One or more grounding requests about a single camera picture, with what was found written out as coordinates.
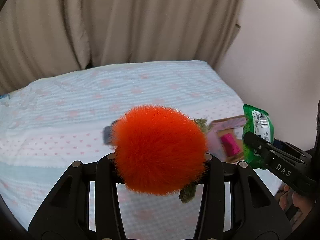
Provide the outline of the person's right hand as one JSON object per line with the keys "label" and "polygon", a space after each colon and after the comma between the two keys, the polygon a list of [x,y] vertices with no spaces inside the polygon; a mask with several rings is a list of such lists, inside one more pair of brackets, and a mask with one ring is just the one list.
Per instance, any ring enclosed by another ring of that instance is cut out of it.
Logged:
{"label": "person's right hand", "polygon": [[[288,185],[285,185],[283,190],[284,194],[279,199],[279,205],[284,210],[287,205],[287,195],[289,193],[290,187]],[[300,209],[302,213],[300,215],[300,218],[304,220],[312,209],[313,201],[293,191],[292,202],[295,207]]]}

